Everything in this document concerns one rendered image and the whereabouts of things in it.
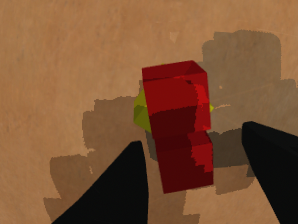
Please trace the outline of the yellow cube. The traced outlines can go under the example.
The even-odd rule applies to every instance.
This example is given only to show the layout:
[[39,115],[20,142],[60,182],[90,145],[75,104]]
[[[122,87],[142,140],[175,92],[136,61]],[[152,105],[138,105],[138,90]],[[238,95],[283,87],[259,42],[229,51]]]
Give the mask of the yellow cube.
[[140,125],[141,128],[152,133],[150,127],[150,119],[148,112],[148,104],[146,104],[145,89],[142,89],[140,95],[134,100],[134,124]]

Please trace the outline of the red cube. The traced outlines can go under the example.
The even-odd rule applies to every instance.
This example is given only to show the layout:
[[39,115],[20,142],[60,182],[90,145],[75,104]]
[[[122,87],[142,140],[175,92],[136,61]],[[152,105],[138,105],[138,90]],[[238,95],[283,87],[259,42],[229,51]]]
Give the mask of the red cube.
[[202,188],[214,184],[213,143],[208,132],[186,133],[156,140],[162,192]]
[[142,68],[153,139],[209,131],[208,76],[194,60]]

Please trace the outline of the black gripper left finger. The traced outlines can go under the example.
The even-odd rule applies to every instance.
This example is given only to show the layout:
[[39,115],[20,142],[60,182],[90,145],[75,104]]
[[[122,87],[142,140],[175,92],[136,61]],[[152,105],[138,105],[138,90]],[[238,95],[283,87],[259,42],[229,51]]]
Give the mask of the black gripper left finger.
[[132,141],[52,224],[148,224],[148,212],[144,147]]

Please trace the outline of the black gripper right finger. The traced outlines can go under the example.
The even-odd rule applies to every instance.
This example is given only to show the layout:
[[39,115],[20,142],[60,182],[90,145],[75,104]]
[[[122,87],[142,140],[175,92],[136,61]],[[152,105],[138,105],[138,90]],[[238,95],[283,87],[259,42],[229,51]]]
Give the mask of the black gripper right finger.
[[279,224],[298,224],[298,136],[250,121],[241,143]]

